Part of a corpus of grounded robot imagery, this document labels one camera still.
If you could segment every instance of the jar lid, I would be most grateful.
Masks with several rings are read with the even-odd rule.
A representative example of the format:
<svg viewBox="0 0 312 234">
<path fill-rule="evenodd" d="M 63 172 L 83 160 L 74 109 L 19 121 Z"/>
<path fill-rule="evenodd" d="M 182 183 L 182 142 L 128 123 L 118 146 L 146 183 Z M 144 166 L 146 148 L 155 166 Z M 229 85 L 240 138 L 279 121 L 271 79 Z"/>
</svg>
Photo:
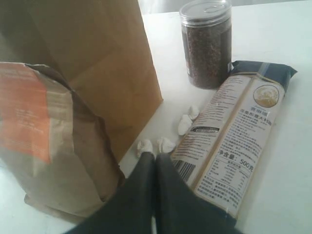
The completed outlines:
<svg viewBox="0 0 312 234">
<path fill-rule="evenodd" d="M 231 16 L 231 4 L 227 0 L 197 0 L 180 10 L 182 24 L 186 26 L 212 26 Z"/>
</svg>

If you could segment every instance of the kraft paper bag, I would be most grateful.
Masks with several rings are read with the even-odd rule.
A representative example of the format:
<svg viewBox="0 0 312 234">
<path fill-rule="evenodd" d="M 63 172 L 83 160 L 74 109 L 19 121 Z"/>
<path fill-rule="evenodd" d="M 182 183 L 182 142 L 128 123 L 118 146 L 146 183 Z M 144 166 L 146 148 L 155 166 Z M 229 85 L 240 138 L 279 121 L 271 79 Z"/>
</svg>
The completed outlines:
<svg viewBox="0 0 312 234">
<path fill-rule="evenodd" d="M 58 70 L 120 161 L 162 102 L 137 0 L 4 0 L 0 60 Z"/>
<path fill-rule="evenodd" d="M 50 68 L 0 63 L 0 115 L 0 158 L 25 200 L 87 217 L 122 184 L 103 119 Z"/>
</svg>

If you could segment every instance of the clear plastic container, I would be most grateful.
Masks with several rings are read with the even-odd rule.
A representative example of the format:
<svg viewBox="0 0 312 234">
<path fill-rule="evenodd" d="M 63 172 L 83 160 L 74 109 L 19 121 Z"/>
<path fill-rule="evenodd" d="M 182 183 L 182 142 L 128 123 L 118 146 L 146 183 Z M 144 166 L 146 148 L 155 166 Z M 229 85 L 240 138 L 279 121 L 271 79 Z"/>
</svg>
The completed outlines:
<svg viewBox="0 0 312 234">
<path fill-rule="evenodd" d="M 232 67 L 231 4 L 193 1 L 181 8 L 180 18 L 190 82 L 204 89 L 219 87 Z"/>
</svg>

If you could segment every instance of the white tabletop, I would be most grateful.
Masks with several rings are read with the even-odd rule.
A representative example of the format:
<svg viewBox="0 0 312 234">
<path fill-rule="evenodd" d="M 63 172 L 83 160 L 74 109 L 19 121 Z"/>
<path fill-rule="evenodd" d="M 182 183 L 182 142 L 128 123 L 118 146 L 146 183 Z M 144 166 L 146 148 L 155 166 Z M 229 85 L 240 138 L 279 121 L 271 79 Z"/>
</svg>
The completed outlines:
<svg viewBox="0 0 312 234">
<path fill-rule="evenodd" d="M 312 232 L 312 1 L 233 7 L 233 61 L 284 63 L 292 79 L 237 222 L 246 234 Z M 177 123 L 191 104 L 203 107 L 214 91 L 188 83 L 178 13 L 143 17 L 164 102 L 139 135 L 178 141 Z M 136 144 L 120 166 L 128 176 Z M 0 233 L 59 234 L 73 224 L 24 204 L 24 191 L 0 167 Z"/>
</svg>

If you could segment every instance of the white marshmallow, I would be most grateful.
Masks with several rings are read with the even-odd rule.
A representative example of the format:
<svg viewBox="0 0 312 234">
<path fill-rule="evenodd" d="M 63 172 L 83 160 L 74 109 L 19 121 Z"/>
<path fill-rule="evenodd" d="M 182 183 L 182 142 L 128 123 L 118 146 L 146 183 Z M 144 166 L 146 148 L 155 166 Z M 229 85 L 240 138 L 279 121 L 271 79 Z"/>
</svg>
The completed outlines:
<svg viewBox="0 0 312 234">
<path fill-rule="evenodd" d="M 199 116 L 199 108 L 195 105 L 190 106 L 189 108 L 189 117 L 191 120 L 195 120 Z"/>
<path fill-rule="evenodd" d="M 157 140 L 157 144 L 158 144 L 159 152 L 160 153 L 166 153 L 166 154 L 172 152 L 175 149 L 175 147 L 176 147 L 176 144 L 171 142 L 166 137 L 159 138 Z"/>
<path fill-rule="evenodd" d="M 137 157 L 141 157 L 143 152 L 151 152 L 153 153 L 153 145 L 150 140 L 140 140 L 137 144 Z"/>
<path fill-rule="evenodd" d="M 185 135 L 189 130 L 189 128 L 191 127 L 192 123 L 193 122 L 188 115 L 183 115 L 177 128 L 178 134 L 180 136 Z"/>
</svg>

